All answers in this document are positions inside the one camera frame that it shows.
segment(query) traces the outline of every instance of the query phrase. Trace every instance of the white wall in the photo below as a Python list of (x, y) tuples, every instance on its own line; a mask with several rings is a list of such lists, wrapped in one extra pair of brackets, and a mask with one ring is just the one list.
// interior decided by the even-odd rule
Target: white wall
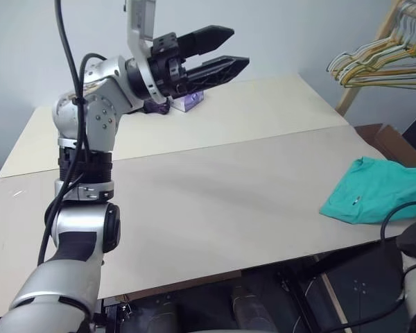
[[(209, 24), (234, 28), (222, 54), (248, 56), (238, 80), (299, 72), (332, 106), (342, 89), (325, 72), (343, 50), (369, 42), (392, 0), (157, 0), (155, 35)], [(87, 52), (129, 57), (123, 0), (64, 0), (64, 23), (78, 63)], [(0, 0), (0, 167), (38, 105), (72, 84), (52, 0)], [(354, 124), (384, 122), (403, 130), (416, 116), (416, 92), (366, 88), (347, 113)]]

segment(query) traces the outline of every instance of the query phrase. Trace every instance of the white table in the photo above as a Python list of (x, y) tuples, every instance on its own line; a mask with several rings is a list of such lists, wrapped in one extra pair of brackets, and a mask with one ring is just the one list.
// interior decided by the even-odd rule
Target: white table
[[(0, 174), (0, 316), (35, 268), (58, 176), (55, 130), (40, 110)], [(112, 202), (122, 237), (105, 256), (100, 298), (379, 237), (377, 225), (318, 214), (353, 160), (382, 155), (297, 76), (225, 85), (188, 114), (121, 123)]]

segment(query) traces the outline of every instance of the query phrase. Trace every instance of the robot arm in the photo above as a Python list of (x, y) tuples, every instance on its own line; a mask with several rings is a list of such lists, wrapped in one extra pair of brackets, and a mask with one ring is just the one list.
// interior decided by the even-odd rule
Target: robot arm
[[(234, 31), (208, 26), (179, 38), (169, 33), (153, 39), (155, 0), (127, 0), (125, 9), (134, 58), (104, 60), (85, 73), (88, 151), (76, 146), (76, 94), (61, 96), (53, 108), (59, 132), (56, 195), (73, 159), (78, 159), (50, 230), (57, 252), (27, 279), (0, 320), (0, 333), (89, 331), (103, 254), (116, 248), (120, 239), (120, 211), (108, 200), (114, 195), (111, 151), (121, 116), (140, 110), (148, 99), (164, 103), (167, 96), (176, 98), (226, 83), (249, 63), (247, 58), (223, 56), (187, 71), (182, 66), (186, 58), (217, 49)], [(152, 40), (153, 46), (145, 40)]]

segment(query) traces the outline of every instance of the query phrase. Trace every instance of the teal fabric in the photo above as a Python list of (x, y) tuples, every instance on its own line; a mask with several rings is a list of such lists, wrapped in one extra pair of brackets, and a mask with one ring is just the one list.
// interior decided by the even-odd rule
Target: teal fabric
[[(320, 213), (348, 223), (381, 223), (393, 208), (416, 201), (416, 168), (362, 157), (353, 162)], [(416, 206), (393, 220), (416, 216)]]

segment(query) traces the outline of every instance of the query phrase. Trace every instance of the brown box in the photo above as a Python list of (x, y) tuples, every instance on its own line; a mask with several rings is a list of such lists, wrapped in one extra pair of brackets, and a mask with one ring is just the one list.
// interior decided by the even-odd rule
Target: brown box
[(392, 126), (382, 124), (357, 126), (356, 132), (388, 160), (396, 161), (408, 168), (416, 167), (416, 150)]

